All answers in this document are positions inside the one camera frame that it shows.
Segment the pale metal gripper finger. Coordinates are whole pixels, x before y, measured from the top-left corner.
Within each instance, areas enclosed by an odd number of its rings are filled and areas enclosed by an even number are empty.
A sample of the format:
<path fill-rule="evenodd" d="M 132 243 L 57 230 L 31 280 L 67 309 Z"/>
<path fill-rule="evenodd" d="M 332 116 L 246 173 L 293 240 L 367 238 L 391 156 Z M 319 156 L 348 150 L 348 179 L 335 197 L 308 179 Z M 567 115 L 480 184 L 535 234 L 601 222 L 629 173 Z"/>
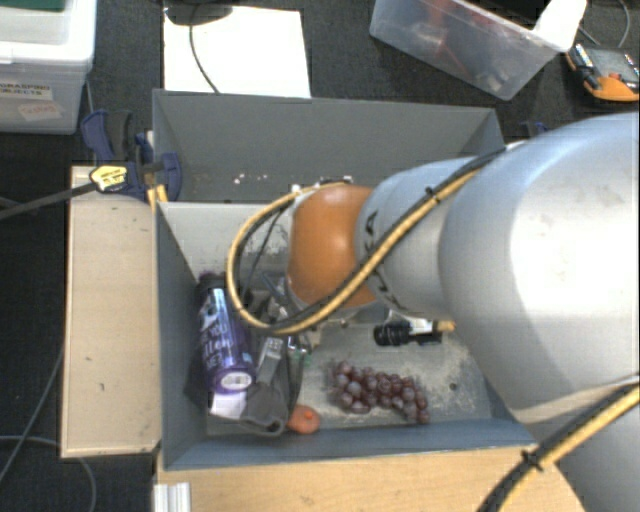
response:
<path fill-rule="evenodd" d="M 296 341 L 287 343 L 287 372 L 289 383 L 289 400 L 297 401 L 302 387 L 306 363 L 306 349 Z"/>
<path fill-rule="evenodd" d="M 262 341 L 256 371 L 258 384 L 269 385 L 272 383 L 280 367 L 283 354 L 284 341 L 281 338 L 266 337 Z"/>

